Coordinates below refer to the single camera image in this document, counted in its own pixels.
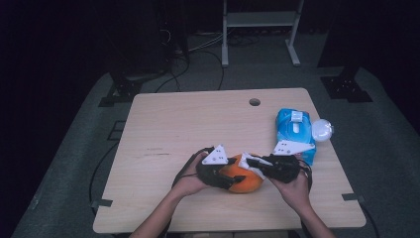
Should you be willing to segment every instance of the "blue package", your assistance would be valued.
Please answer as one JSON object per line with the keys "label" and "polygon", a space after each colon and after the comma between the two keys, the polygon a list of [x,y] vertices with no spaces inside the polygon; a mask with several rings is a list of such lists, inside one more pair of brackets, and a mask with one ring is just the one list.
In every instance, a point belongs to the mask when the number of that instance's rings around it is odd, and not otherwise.
{"label": "blue package", "polygon": [[290,108],[282,108],[276,117],[277,142],[280,140],[294,141],[315,145],[311,150],[299,153],[298,157],[309,166],[313,165],[316,144],[312,137],[312,126],[309,113]]}

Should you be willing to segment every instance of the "white triangle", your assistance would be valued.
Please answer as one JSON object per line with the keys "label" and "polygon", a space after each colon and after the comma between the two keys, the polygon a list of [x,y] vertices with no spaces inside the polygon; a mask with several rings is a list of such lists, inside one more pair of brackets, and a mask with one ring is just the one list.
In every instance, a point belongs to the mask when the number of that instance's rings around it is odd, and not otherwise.
{"label": "white triangle", "polygon": [[290,156],[304,151],[314,149],[314,144],[280,140],[274,148],[273,154],[276,156]]}
{"label": "white triangle", "polygon": [[203,165],[228,165],[228,157],[223,145],[216,147],[201,163]]}

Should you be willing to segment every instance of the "shelf leg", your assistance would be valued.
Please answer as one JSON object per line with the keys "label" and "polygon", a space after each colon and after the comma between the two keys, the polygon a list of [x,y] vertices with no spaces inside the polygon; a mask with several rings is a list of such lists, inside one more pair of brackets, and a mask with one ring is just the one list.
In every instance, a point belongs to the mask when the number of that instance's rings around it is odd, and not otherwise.
{"label": "shelf leg", "polygon": [[223,43],[222,43],[222,66],[227,67],[229,65],[228,57],[228,9],[227,0],[223,1]]}
{"label": "shelf leg", "polygon": [[303,8],[304,0],[299,1],[299,5],[297,7],[296,15],[294,17],[293,27],[291,28],[290,38],[286,40],[287,50],[289,51],[292,63],[294,66],[300,66],[300,60],[297,56],[296,50],[294,49],[294,39],[296,38],[297,27],[299,26],[300,16],[302,15],[302,8]]}

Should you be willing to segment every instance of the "hole in table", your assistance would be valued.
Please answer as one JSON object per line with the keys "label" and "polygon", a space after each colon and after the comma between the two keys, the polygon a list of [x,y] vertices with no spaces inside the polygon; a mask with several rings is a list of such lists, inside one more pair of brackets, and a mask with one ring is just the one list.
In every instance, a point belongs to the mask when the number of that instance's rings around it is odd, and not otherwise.
{"label": "hole in table", "polygon": [[252,105],[252,106],[260,106],[260,104],[262,104],[261,102],[260,102],[260,100],[259,99],[257,99],[257,98],[251,98],[250,99],[250,104]]}

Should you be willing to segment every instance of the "white shelf frame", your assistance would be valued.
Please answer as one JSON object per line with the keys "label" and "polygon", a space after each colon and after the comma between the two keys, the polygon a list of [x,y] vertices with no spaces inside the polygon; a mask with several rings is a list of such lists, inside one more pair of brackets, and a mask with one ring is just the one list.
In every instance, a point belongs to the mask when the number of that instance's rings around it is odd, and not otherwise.
{"label": "white shelf frame", "polygon": [[222,66],[229,65],[228,54],[228,28],[232,27],[281,27],[291,26],[289,39],[285,40],[287,50],[294,66],[300,66],[300,60],[294,49],[294,40],[304,0],[299,0],[296,11],[285,12],[240,12],[229,13],[227,9],[228,0],[223,1],[223,43],[222,43]]}

